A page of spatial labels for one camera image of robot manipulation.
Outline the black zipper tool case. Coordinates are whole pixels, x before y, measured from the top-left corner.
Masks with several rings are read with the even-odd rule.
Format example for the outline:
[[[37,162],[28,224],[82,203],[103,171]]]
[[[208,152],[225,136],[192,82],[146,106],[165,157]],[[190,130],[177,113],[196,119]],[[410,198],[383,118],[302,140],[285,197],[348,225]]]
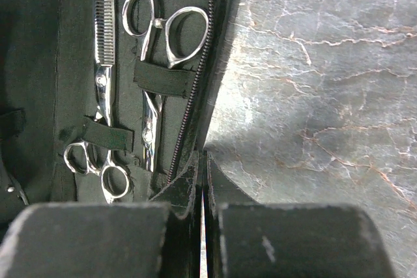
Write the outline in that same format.
[[[205,102],[232,0],[160,0],[163,13],[209,1],[213,39],[179,152],[180,169],[207,131]],[[13,115],[18,128],[1,141],[1,159],[31,204],[104,201],[97,179],[72,174],[63,161],[71,139],[97,134],[93,91],[93,0],[1,0],[1,113]]]

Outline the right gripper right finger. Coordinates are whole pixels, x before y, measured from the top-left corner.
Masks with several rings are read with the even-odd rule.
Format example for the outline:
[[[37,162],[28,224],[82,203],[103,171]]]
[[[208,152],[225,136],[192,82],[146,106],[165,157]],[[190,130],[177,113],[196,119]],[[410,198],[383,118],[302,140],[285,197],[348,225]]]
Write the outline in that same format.
[[[209,277],[394,277],[372,219],[350,204],[255,202],[203,154]]]

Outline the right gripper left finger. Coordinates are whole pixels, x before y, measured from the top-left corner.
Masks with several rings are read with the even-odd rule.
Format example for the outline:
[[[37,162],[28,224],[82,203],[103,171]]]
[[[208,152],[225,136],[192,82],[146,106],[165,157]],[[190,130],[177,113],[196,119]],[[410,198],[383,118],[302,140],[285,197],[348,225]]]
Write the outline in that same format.
[[[2,277],[198,277],[199,153],[149,202],[34,204],[1,244]]]

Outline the black hair clip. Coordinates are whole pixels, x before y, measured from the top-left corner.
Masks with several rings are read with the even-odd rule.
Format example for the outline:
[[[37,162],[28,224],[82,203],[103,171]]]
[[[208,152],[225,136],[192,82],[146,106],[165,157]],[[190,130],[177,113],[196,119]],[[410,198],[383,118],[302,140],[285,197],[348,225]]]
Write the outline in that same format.
[[[29,206],[29,200],[20,183],[11,174],[7,174],[7,177],[9,183],[7,184],[6,191],[15,194],[23,201],[24,205]]]

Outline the silver thinning scissors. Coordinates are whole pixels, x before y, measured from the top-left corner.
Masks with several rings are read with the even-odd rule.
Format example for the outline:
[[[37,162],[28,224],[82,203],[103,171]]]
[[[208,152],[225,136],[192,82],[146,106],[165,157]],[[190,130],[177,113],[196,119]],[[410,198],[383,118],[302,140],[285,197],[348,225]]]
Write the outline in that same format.
[[[95,122],[104,120],[113,126],[113,102],[115,98],[114,69],[116,65],[116,10],[115,0],[94,0],[94,85],[96,91]],[[80,139],[66,146],[63,159],[66,166],[80,175],[95,174],[100,177],[102,192],[108,204],[123,198],[130,192],[130,173],[114,160],[114,149],[108,148],[102,166],[96,164],[93,146]],[[109,186],[109,172],[120,172],[125,179],[125,189],[120,194]]]

